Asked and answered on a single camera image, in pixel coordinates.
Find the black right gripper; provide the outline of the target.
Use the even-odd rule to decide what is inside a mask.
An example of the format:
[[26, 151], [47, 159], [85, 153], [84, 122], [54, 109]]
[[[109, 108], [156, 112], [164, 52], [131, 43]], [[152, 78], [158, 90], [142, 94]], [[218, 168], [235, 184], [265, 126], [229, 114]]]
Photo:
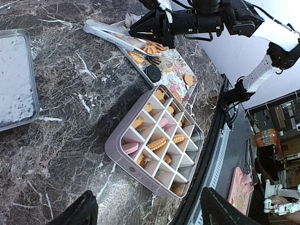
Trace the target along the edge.
[[145, 14], [129, 28], [129, 35], [146, 39], [164, 47], [174, 49], [174, 35], [166, 13], [154, 9]]

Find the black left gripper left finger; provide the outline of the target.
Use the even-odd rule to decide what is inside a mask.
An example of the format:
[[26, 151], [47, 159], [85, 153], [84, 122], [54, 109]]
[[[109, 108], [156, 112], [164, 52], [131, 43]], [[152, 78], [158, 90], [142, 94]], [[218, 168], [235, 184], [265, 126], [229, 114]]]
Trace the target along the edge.
[[98, 204], [92, 191], [87, 190], [47, 225], [96, 225]]

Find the orange cookie bottom row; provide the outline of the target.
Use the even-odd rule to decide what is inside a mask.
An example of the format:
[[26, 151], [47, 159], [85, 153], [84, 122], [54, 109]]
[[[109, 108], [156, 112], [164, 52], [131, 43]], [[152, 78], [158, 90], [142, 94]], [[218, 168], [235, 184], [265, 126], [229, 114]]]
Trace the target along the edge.
[[175, 193], [177, 196], [181, 196], [183, 188], [184, 188], [183, 183], [173, 183], [170, 190], [173, 193]]

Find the silver metal tongs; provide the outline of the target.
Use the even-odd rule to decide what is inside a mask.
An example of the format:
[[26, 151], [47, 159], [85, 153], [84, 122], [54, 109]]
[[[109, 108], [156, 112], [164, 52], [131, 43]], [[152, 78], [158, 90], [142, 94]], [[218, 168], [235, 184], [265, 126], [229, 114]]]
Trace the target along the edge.
[[[137, 64], [142, 63], [141, 57], [143, 57], [149, 63], [158, 66], [162, 71], [169, 71], [173, 66], [172, 62], [166, 57], [158, 56], [159, 53], [163, 52], [160, 46], [155, 43], [151, 43], [150, 41], [139, 40], [137, 38], [130, 37], [128, 31], [123, 28], [100, 23], [94, 20], [87, 20], [83, 26], [83, 30], [86, 33], [95, 35], [125, 49], [133, 56], [133, 60]], [[144, 45], [155, 46], [158, 53], [156, 55], [147, 54], [141, 50], [141, 47]]]

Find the brown flower cookie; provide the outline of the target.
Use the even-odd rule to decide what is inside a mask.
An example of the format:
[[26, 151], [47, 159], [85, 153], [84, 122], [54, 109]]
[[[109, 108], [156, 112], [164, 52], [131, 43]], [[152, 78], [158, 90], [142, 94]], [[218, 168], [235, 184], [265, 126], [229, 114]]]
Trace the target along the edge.
[[169, 165], [172, 162], [172, 157], [170, 154], [166, 153], [163, 160]]

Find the tan oval biscuit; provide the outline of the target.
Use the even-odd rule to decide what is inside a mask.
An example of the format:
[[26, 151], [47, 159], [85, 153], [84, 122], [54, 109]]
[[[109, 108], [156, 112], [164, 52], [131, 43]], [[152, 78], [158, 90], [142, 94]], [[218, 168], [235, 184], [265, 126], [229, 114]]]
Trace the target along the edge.
[[184, 141], [184, 140], [185, 140], [185, 137], [184, 137], [183, 134], [175, 134], [174, 137], [173, 137], [173, 139], [172, 139], [172, 141], [173, 141], [175, 144], [178, 144], [178, 143], [180, 143], [180, 142], [182, 142], [182, 141]]

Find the orange cookie column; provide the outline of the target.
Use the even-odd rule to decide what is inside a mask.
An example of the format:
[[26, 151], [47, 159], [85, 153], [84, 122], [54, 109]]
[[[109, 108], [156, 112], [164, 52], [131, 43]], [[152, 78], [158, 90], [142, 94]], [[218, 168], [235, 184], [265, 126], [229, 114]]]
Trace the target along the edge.
[[176, 113], [176, 106], [174, 104], [171, 104], [170, 106], [168, 106], [167, 111], [174, 116]]

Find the silver divided cookie tin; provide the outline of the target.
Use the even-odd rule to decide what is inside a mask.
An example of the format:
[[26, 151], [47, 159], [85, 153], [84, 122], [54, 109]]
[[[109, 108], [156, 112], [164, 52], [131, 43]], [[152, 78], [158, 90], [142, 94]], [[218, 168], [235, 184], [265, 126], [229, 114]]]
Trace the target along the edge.
[[192, 184], [203, 131], [177, 93], [159, 85], [141, 95], [105, 143], [107, 156], [161, 197], [183, 198]]

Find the pink round cookie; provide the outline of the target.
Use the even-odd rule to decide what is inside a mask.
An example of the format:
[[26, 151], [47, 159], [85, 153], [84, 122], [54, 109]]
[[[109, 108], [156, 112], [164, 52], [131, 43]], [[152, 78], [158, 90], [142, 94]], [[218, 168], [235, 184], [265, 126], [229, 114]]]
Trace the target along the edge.
[[163, 117], [163, 118], [160, 120], [160, 122], [158, 123], [158, 125], [159, 125], [161, 128], [165, 127], [167, 124], [168, 124], [168, 119], [165, 118], [165, 117]]

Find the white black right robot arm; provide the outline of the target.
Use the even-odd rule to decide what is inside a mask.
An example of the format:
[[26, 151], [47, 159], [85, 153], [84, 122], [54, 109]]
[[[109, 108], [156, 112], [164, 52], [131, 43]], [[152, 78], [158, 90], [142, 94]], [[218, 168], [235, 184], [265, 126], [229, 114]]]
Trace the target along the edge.
[[259, 37], [268, 40], [264, 58], [247, 76], [240, 77], [234, 88], [225, 92], [224, 102], [237, 105], [248, 101], [272, 75], [291, 68], [300, 57], [300, 34], [291, 25], [282, 24], [262, 8], [244, 0], [191, 0], [174, 11], [169, 0], [144, 0], [149, 10], [129, 28], [129, 34], [174, 48], [175, 36], [198, 39], [199, 34]]

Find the orange swirl cookie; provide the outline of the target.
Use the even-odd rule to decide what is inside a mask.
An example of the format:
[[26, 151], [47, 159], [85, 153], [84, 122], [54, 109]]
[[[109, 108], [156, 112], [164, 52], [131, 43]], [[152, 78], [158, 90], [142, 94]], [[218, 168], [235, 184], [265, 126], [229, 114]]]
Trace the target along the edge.
[[141, 50], [150, 55], [156, 55], [158, 53], [157, 48], [153, 45], [144, 45], [141, 47]]

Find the pink tray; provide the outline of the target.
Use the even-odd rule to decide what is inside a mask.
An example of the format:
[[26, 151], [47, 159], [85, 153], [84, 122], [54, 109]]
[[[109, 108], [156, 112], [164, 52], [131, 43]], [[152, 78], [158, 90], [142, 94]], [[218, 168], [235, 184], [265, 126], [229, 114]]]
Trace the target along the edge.
[[245, 175], [239, 167], [233, 173], [228, 202], [242, 214], [247, 215], [250, 195], [254, 191], [250, 174]]

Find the floral cookie tray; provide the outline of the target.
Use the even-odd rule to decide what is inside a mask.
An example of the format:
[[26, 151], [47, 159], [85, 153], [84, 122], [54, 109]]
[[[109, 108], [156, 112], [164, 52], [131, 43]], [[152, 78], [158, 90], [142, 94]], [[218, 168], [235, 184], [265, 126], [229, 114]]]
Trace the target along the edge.
[[157, 56], [162, 60], [162, 65], [159, 66], [161, 78], [157, 82], [153, 82], [145, 73], [146, 67], [150, 65], [149, 61], [144, 60], [144, 62], [136, 63], [127, 50], [121, 47], [119, 49], [152, 88], [164, 85], [171, 92], [180, 95], [183, 106], [187, 105], [197, 85], [197, 78], [176, 49], [157, 53]]

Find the orange chip cookie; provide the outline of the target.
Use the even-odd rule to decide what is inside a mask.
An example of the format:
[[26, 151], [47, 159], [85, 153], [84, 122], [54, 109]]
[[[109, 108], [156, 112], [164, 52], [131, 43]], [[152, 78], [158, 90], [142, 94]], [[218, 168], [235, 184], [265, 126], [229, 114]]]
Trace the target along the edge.
[[176, 98], [180, 103], [182, 103], [181, 96], [180, 96], [177, 92], [173, 92], [173, 95], [175, 96], [175, 98]]

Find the silver tin lid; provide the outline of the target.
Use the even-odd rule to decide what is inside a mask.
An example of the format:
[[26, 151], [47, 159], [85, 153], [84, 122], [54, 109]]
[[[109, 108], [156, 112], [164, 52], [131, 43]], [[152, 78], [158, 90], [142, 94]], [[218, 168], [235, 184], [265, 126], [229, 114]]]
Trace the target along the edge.
[[0, 31], [0, 130], [34, 121], [40, 112], [29, 33]]

